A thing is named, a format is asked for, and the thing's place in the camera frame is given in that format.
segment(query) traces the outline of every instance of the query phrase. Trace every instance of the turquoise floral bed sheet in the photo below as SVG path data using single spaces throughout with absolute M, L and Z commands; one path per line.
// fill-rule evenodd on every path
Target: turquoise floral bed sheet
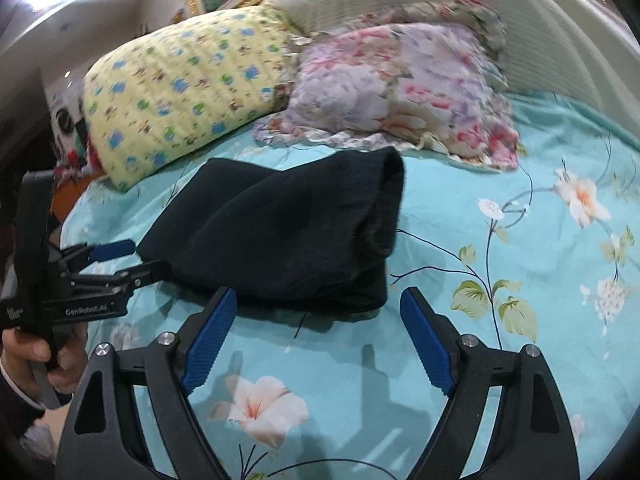
M 445 404 L 402 326 L 399 295 L 408 286 L 489 346 L 540 346 L 572 422 L 582 478 L 610 451 L 640 403 L 640 145 L 569 99 L 533 93 L 510 101 L 528 151 L 516 171 L 470 171 L 432 153 L 404 157 L 382 309 L 343 319 L 240 310 L 209 379 L 190 396 L 233 480 L 407 476 Z M 125 194 L 106 180 L 92 183 L 63 226 L 63 244 L 140 241 L 208 158 L 283 170 L 333 151 L 260 147 L 250 129 Z M 128 316 L 91 324 L 88 348 L 146 345 L 204 301 L 167 283 L 139 290 Z M 466 474 L 488 443 L 494 389 Z M 146 391 L 136 395 L 154 463 L 171 473 Z

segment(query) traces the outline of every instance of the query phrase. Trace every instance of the human hand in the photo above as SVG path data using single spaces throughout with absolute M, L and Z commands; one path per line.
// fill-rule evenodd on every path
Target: human hand
M 86 323 L 74 325 L 68 341 L 58 351 L 58 368 L 47 375 L 49 383 L 61 394 L 70 394 L 78 386 L 88 360 L 84 350 L 86 338 Z M 4 371 L 18 388 L 38 402 L 40 389 L 28 361 L 46 363 L 51 359 L 51 350 L 46 341 L 17 328 L 4 330 L 0 358 Z

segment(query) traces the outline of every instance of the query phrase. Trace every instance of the ceiling light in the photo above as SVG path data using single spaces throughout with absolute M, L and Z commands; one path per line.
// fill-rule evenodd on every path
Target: ceiling light
M 39 12 L 47 7 L 52 7 L 57 1 L 58 0 L 27 0 L 28 4 L 30 4 L 33 9 L 33 12 Z

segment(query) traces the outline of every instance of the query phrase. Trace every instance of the silver bolt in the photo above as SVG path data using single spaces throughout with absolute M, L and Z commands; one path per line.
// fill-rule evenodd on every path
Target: silver bolt
M 109 343 L 100 343 L 97 347 L 95 347 L 95 354 L 102 357 L 107 355 L 110 350 L 111 347 L 109 346 Z
M 169 346 L 175 341 L 175 334 L 173 332 L 162 332 L 156 341 L 161 345 Z
M 538 357 L 540 355 L 540 348 L 535 345 L 526 345 L 524 351 L 529 357 Z
M 462 344 L 469 348 L 475 348 L 476 346 L 478 346 L 478 343 L 479 343 L 478 338 L 473 334 L 465 334 L 462 336 L 461 339 L 462 339 Z

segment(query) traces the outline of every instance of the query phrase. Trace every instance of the pink floral pillow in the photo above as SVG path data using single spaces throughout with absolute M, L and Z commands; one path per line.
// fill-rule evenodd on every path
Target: pink floral pillow
M 257 140 L 337 148 L 428 148 L 471 164 L 517 166 L 506 80 L 459 23 L 390 23 L 310 42 L 289 106 Z

